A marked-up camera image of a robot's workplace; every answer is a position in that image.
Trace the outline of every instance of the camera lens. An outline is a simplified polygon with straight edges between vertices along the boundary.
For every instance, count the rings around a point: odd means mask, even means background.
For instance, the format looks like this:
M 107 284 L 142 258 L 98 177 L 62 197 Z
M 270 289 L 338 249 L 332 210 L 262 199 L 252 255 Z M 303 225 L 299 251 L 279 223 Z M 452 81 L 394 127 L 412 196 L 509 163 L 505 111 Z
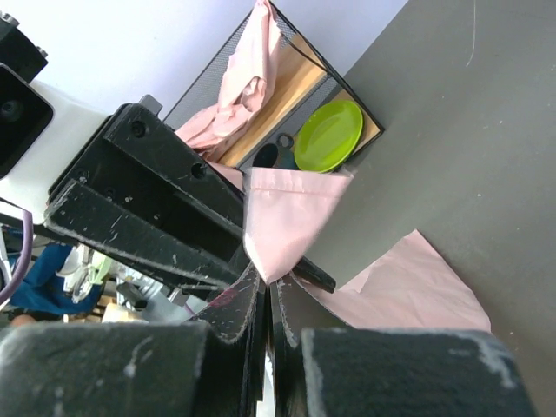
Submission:
M 0 120 L 2 122 L 17 122 L 23 114 L 23 105 L 18 100 L 9 100 L 0 106 Z

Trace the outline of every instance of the white wall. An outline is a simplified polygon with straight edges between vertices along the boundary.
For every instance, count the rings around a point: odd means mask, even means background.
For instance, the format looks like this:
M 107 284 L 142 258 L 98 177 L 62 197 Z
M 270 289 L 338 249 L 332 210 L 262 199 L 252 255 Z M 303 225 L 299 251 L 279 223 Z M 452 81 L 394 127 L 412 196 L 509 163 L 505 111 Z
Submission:
M 276 0 L 345 74 L 407 0 Z M 255 0 L 5 0 L 1 9 L 49 53 L 39 79 L 107 111 L 150 93 L 163 114 Z

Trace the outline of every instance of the screw hole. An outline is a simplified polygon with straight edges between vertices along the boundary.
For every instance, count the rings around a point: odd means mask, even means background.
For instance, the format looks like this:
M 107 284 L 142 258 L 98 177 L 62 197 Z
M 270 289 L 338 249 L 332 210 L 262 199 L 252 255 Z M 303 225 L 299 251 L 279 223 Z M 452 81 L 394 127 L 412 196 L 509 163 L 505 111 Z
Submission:
M 79 168 L 76 170 L 76 177 L 79 182 L 86 183 L 89 179 L 89 171 L 87 171 L 87 169 Z
M 108 187 L 107 189 L 104 190 L 104 195 L 106 195 L 106 199 L 109 202 L 114 201 L 114 197 L 116 197 L 116 190 L 113 189 L 112 187 Z
M 191 175 L 197 180 L 201 180 L 207 172 L 207 166 L 204 163 L 194 163 L 191 167 Z
M 13 123 L 21 119 L 23 104 L 17 100 L 9 100 L 0 107 L 0 118 L 3 122 Z
M 147 135 L 147 125 L 140 120 L 131 123 L 131 134 L 135 137 L 144 137 Z

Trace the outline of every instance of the pink fabric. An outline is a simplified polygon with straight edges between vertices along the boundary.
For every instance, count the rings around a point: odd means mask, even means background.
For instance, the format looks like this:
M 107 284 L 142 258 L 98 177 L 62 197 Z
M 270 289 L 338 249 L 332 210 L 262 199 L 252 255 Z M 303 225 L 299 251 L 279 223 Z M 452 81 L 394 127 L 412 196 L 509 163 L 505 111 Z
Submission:
M 243 245 L 266 283 L 303 257 L 352 180 L 350 175 L 253 168 Z
M 239 169 L 227 167 L 226 165 L 216 162 L 209 162 L 209 164 L 238 189 L 243 190 L 243 173 Z
M 470 328 L 490 332 L 473 292 L 415 230 L 334 294 L 303 282 L 355 328 Z
M 245 133 L 272 96 L 281 31 L 269 0 L 255 7 L 222 79 L 218 103 L 201 110 L 175 133 L 203 157 L 217 161 Z

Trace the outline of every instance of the gray surface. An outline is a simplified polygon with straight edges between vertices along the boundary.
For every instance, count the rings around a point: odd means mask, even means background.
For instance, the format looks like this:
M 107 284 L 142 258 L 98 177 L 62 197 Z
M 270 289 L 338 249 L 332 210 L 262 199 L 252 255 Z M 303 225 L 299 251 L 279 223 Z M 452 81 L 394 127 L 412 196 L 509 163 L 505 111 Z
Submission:
M 556 3 L 412 0 L 347 75 L 387 132 L 309 257 L 346 281 L 418 228 L 556 415 Z

